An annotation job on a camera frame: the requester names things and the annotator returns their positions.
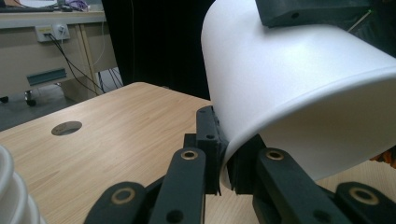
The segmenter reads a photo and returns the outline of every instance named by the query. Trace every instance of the black mount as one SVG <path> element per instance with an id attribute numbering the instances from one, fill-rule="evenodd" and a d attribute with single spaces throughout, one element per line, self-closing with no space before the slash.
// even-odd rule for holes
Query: black mount
<path id="1" fill-rule="evenodd" d="M 227 142 L 211 106 L 197 112 L 197 134 L 186 134 L 166 176 L 144 188 L 122 182 L 107 189 L 85 223 L 205 222 L 205 195 L 219 192 Z M 344 183 L 334 193 L 318 187 L 286 151 L 256 135 L 228 162 L 237 194 L 252 194 L 260 223 L 389 223 L 396 203 L 376 189 Z"/>

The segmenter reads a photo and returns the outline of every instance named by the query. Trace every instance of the screw hole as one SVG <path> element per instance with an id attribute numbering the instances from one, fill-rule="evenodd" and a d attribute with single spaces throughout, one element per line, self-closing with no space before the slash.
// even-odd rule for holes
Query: screw hole
<path id="1" fill-rule="evenodd" d="M 195 160 L 197 157 L 198 157 L 198 153 L 196 153 L 195 151 L 190 150 L 181 153 L 181 158 L 183 158 L 186 161 Z"/>
<path id="2" fill-rule="evenodd" d="M 183 213 L 178 210 L 173 210 L 166 215 L 166 221 L 169 223 L 179 223 L 183 220 Z"/>
<path id="3" fill-rule="evenodd" d="M 274 160 L 274 161 L 281 161 L 285 157 L 282 155 L 282 153 L 277 152 L 277 151 L 269 151 L 265 154 L 269 159 Z"/>
<path id="4" fill-rule="evenodd" d="M 320 223 L 331 223 L 332 217 L 327 213 L 320 210 L 314 211 L 314 218 Z"/>
<path id="5" fill-rule="evenodd" d="M 114 204 L 128 203 L 134 198 L 134 195 L 134 190 L 131 188 L 118 189 L 111 196 L 111 202 Z"/>
<path id="6" fill-rule="evenodd" d="M 368 189 L 352 188 L 349 190 L 349 194 L 356 201 L 369 205 L 376 205 L 379 203 L 378 198 Z"/>
<path id="7" fill-rule="evenodd" d="M 292 15 L 291 15 L 291 18 L 292 19 L 297 19 L 297 18 L 299 18 L 300 17 L 300 13 L 298 13 L 298 12 L 295 12 L 295 13 L 293 13 Z"/>

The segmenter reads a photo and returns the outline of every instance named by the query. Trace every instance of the wooden tabletop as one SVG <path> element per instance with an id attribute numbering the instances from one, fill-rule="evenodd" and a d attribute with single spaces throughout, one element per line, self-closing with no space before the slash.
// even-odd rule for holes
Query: wooden tabletop
<path id="1" fill-rule="evenodd" d="M 49 224 L 82 223 L 110 186 L 147 186 L 165 174 L 184 133 L 195 133 L 195 112 L 210 102 L 145 83 L 135 83 L 0 133 L 15 170 L 25 180 Z M 52 129 L 79 121 L 81 129 L 56 136 Z M 359 181 L 396 201 L 396 171 L 365 162 L 318 183 L 334 190 Z M 206 196 L 205 223 L 258 223 L 250 196 L 227 189 Z"/>

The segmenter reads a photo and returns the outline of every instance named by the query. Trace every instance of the white plastic cylinder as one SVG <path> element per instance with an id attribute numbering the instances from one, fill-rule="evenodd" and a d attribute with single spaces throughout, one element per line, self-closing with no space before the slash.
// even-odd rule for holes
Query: white plastic cylinder
<path id="1" fill-rule="evenodd" d="M 348 32 L 268 29 L 254 0 L 217 0 L 202 46 L 226 161 L 259 133 L 319 179 L 396 145 L 396 60 Z"/>

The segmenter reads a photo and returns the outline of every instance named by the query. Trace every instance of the cable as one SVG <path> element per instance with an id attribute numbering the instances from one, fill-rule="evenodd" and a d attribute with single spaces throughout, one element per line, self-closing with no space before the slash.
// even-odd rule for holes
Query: cable
<path id="1" fill-rule="evenodd" d="M 102 80 L 102 75 L 100 74 L 100 72 L 98 72 L 98 77 L 99 77 L 99 83 L 100 83 L 100 87 L 102 88 L 102 92 L 105 92 L 105 88 L 103 88 L 103 80 Z"/>
<path id="2" fill-rule="evenodd" d="M 116 88 L 118 89 L 119 87 L 117 86 L 116 81 L 114 80 L 113 74 L 111 73 L 111 70 L 108 69 L 108 73 L 110 73 L 111 78 L 113 79 L 114 85 L 116 86 Z"/>
<path id="3" fill-rule="evenodd" d="M 61 47 L 62 47 L 62 50 L 64 50 L 64 31 L 65 30 L 66 30 L 65 28 L 62 29 L 62 35 L 61 35 Z"/>
<path id="4" fill-rule="evenodd" d="M 119 78 L 117 77 L 115 71 L 113 68 L 111 68 L 111 71 L 113 71 L 114 77 L 117 79 L 117 81 L 120 83 L 120 86 L 123 87 L 122 83 L 120 82 Z"/>
<path id="5" fill-rule="evenodd" d="M 105 16 L 103 17 L 102 20 L 102 41 L 103 41 L 103 47 L 102 47 L 102 52 L 99 55 L 99 58 L 92 64 L 92 66 L 96 65 L 99 63 L 100 59 L 102 58 L 103 54 L 105 53 L 105 47 L 106 47 L 106 41 L 105 41 Z"/>
<path id="6" fill-rule="evenodd" d="M 93 93 L 95 93 L 95 94 L 97 95 L 96 91 L 92 90 L 91 88 L 89 88 L 88 86 L 86 86 L 85 84 L 83 84 L 82 82 L 80 82 L 80 81 L 78 80 L 78 78 L 76 77 L 76 75 L 75 75 L 75 73 L 74 73 L 74 71 L 73 71 L 73 69 L 72 69 L 72 66 L 73 66 L 74 68 L 76 68 L 84 77 L 86 77 L 89 81 L 91 81 L 91 82 L 92 82 L 95 86 L 97 86 L 99 89 L 101 89 L 101 87 L 98 86 L 92 79 L 90 79 L 87 75 L 85 75 L 81 70 L 79 70 L 75 65 L 73 65 L 73 64 L 70 62 L 70 60 L 69 60 L 69 59 L 66 57 L 66 55 L 64 54 L 64 51 L 63 51 L 62 47 L 61 47 L 61 46 L 59 45 L 59 43 L 56 41 L 56 38 L 55 38 L 55 36 L 53 36 L 53 34 L 47 34 L 47 36 L 51 39 L 51 41 L 53 42 L 53 44 L 55 44 L 55 46 L 58 48 L 58 50 L 62 53 L 62 55 L 63 55 L 64 58 L 66 59 L 67 65 L 69 66 L 70 71 L 72 72 L 73 77 L 76 79 L 76 81 L 77 81 L 79 84 L 81 84 L 82 86 L 84 86 L 87 90 L 92 91 Z"/>
<path id="7" fill-rule="evenodd" d="M 76 68 L 84 77 L 86 77 L 89 81 L 91 81 L 96 87 L 100 88 L 92 79 L 90 79 L 90 77 L 88 77 L 87 75 L 85 75 L 85 73 L 83 73 L 81 70 L 79 70 L 79 68 L 77 68 L 68 58 L 67 56 L 64 54 L 64 51 L 62 50 L 61 46 L 59 45 L 58 42 L 56 42 L 56 38 L 55 36 L 53 36 L 52 34 L 49 34 L 50 36 L 52 36 L 52 42 L 54 42 L 54 44 L 58 47 L 58 50 L 61 51 L 62 55 L 64 56 L 64 58 L 74 67 Z"/>
<path id="8" fill-rule="evenodd" d="M 84 66 L 84 67 L 91 67 L 96 65 L 97 63 L 99 63 L 99 61 L 101 60 L 103 54 L 105 53 L 105 47 L 106 47 L 106 41 L 105 41 L 105 16 L 103 17 L 102 20 L 102 41 L 103 41 L 103 48 L 102 48 L 102 52 L 100 53 L 98 59 L 93 63 L 93 64 L 83 64 L 83 63 L 78 63 L 78 65 Z"/>

